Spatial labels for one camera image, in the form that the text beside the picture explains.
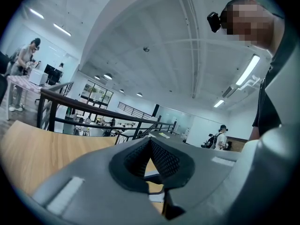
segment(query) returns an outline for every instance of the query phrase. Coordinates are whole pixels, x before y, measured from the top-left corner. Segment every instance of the sneaker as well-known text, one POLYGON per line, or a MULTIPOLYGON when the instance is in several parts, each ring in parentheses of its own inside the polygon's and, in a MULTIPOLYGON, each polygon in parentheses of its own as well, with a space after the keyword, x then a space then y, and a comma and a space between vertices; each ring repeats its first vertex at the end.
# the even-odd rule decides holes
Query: sneaker
POLYGON ((14 110, 15 110, 15 107, 13 107, 13 106, 9 107, 9 111, 13 112, 14 110))
POLYGON ((19 112, 22 112, 22 111, 23 111, 22 107, 16 108, 15 110, 16 110, 16 111, 19 111, 19 112))

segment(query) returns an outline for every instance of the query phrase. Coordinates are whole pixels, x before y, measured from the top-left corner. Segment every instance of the black shirt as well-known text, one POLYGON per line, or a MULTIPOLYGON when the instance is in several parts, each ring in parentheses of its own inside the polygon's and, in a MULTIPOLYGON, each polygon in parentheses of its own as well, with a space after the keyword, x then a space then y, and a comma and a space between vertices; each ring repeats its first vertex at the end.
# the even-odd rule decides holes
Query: black shirt
POLYGON ((265 92, 265 88, 284 66, 292 54, 297 40, 298 34, 296 30, 287 20, 285 20, 285 31, 282 40, 275 56, 272 58, 268 73, 262 80, 259 90, 257 113, 252 126, 258 127, 260 136, 268 130, 278 127, 281 123, 274 105, 265 92))

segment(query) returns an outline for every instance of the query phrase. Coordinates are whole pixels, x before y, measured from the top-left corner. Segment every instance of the white box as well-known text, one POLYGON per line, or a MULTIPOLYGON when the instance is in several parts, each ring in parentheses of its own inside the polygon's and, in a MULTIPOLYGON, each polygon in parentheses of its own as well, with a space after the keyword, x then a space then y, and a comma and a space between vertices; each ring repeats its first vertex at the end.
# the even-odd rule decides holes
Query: white box
POLYGON ((43 85, 48 78, 48 74, 40 70, 33 69, 29 76, 29 82, 32 82, 36 85, 43 85))

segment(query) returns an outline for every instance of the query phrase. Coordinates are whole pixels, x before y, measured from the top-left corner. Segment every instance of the jeans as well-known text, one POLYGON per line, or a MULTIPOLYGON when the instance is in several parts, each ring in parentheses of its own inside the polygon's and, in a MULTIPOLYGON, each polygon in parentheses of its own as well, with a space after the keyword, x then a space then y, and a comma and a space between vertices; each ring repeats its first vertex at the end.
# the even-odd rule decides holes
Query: jeans
MULTIPOLYGON (((10 75, 14 76, 22 76, 23 75, 23 71, 19 70, 19 66, 15 63, 10 71, 10 75)), ((22 97, 22 91, 23 88, 16 86, 16 96, 15 96, 15 102, 14 102, 14 96, 13 96, 13 92, 14 92, 14 86, 10 86, 10 98, 9 98, 9 105, 14 106, 15 108, 19 108, 20 107, 20 101, 21 101, 21 97, 22 97)))

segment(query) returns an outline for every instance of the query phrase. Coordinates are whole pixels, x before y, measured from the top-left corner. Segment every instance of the pink tablecloth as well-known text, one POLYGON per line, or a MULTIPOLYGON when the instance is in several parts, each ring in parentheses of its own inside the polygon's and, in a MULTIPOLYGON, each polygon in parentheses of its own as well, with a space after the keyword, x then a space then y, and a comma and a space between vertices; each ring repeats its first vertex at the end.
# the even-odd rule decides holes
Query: pink tablecloth
POLYGON ((39 93, 41 88, 44 87, 44 86, 38 86, 32 82, 29 82, 28 76, 8 76, 7 79, 10 80, 15 85, 18 85, 19 87, 21 87, 25 90, 35 92, 35 93, 39 93))

